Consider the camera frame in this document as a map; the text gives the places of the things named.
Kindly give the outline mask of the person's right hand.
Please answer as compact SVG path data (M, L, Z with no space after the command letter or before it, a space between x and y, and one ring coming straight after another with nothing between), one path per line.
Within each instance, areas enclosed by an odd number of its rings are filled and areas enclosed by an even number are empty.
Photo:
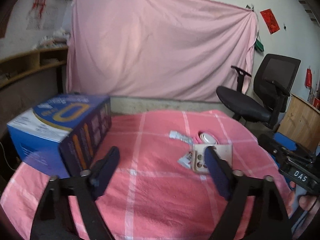
M291 216L294 212L294 204L298 201L299 206L304 210L307 211L307 221L311 221L314 216L316 215L317 211L319 210L319 199L316 196L308 196L302 195L302 189L300 186L296 186L296 184L291 181L290 187L292 191L289 193L286 210L287 214Z

